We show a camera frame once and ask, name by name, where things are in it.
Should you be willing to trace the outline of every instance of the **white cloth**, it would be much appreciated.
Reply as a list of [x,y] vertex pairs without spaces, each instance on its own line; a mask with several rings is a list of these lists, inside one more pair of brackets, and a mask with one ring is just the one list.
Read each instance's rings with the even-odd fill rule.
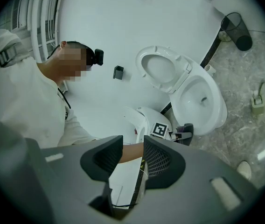
[[[7,30],[0,30],[0,51],[15,37]],[[73,110],[65,106],[57,84],[41,73],[32,57],[0,68],[0,121],[24,137],[36,140],[40,148],[94,140],[80,126]]]

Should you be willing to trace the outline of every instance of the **trash can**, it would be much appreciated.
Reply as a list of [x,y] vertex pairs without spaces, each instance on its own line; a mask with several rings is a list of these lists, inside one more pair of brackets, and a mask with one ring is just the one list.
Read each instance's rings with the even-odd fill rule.
[[221,29],[229,35],[238,49],[246,51],[252,47],[252,38],[239,13],[230,13],[225,16]]

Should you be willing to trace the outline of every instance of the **person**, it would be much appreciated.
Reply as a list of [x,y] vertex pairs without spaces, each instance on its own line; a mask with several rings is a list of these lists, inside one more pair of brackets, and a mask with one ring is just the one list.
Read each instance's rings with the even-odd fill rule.
[[[15,41],[20,42],[16,34],[0,29],[0,52]],[[43,63],[29,56],[13,65],[0,66],[0,122],[23,137],[36,140],[40,148],[95,140],[81,127],[58,92],[64,80],[80,76],[92,64],[85,45],[63,41]],[[142,157],[143,146],[123,145],[120,163]]]

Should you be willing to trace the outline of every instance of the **tiled floor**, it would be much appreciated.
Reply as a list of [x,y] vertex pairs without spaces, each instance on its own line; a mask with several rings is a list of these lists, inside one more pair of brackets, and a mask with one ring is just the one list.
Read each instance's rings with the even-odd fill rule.
[[[202,137],[195,136],[192,147],[210,152],[233,168],[242,161],[252,168],[251,182],[261,188],[265,185],[265,158],[257,154],[265,149],[265,113],[251,113],[252,91],[257,90],[265,78],[265,33],[251,32],[253,47],[240,51],[233,42],[222,42],[210,61],[216,69],[214,80],[225,100],[228,117],[225,124]],[[178,123],[170,109],[165,116],[173,128]]]

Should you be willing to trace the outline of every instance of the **small box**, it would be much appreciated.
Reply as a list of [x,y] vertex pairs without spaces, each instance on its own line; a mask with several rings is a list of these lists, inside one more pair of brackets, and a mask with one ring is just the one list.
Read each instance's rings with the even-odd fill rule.
[[263,114],[265,111],[265,100],[262,96],[260,97],[261,97],[262,103],[259,105],[256,105],[254,102],[254,98],[251,97],[252,113],[255,115]]

